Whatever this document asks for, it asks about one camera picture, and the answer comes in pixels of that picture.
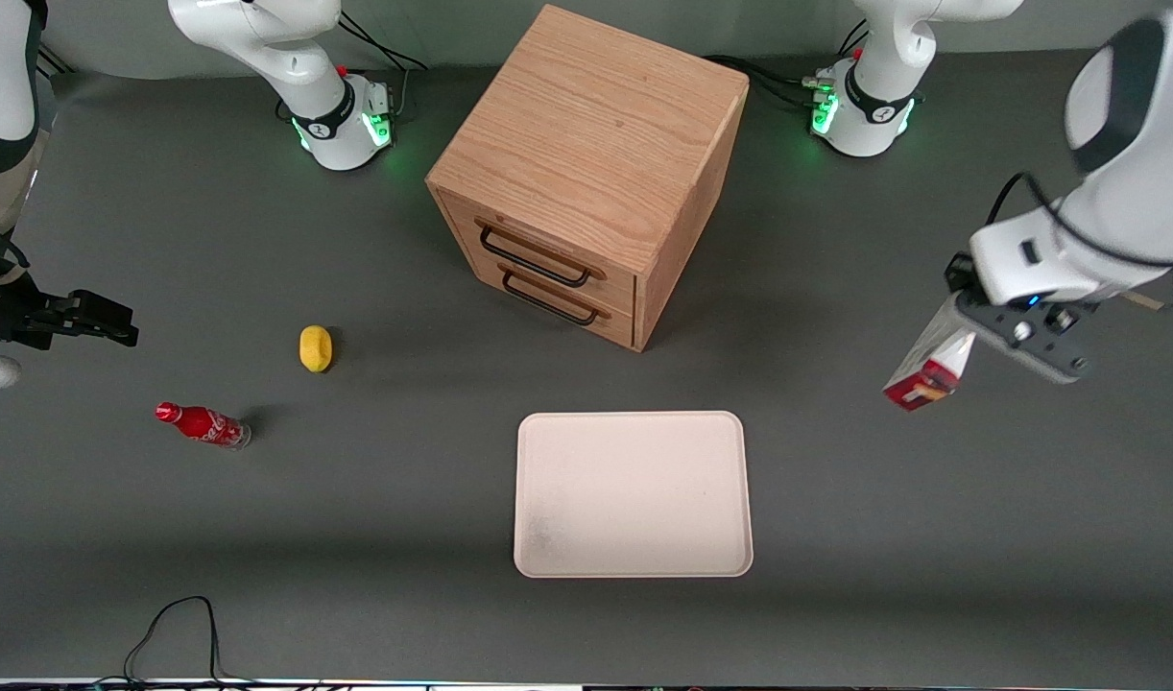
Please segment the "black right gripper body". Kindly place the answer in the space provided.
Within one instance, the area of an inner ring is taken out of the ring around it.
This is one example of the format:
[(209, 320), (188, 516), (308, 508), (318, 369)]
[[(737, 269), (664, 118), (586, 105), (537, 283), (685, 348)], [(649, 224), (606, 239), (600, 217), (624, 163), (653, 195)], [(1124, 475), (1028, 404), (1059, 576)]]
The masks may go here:
[(4, 278), (8, 283), (0, 285), (0, 343), (45, 345), (45, 333), (30, 331), (26, 326), (28, 316), (45, 305), (45, 298), (30, 273), (26, 270), (8, 270)]

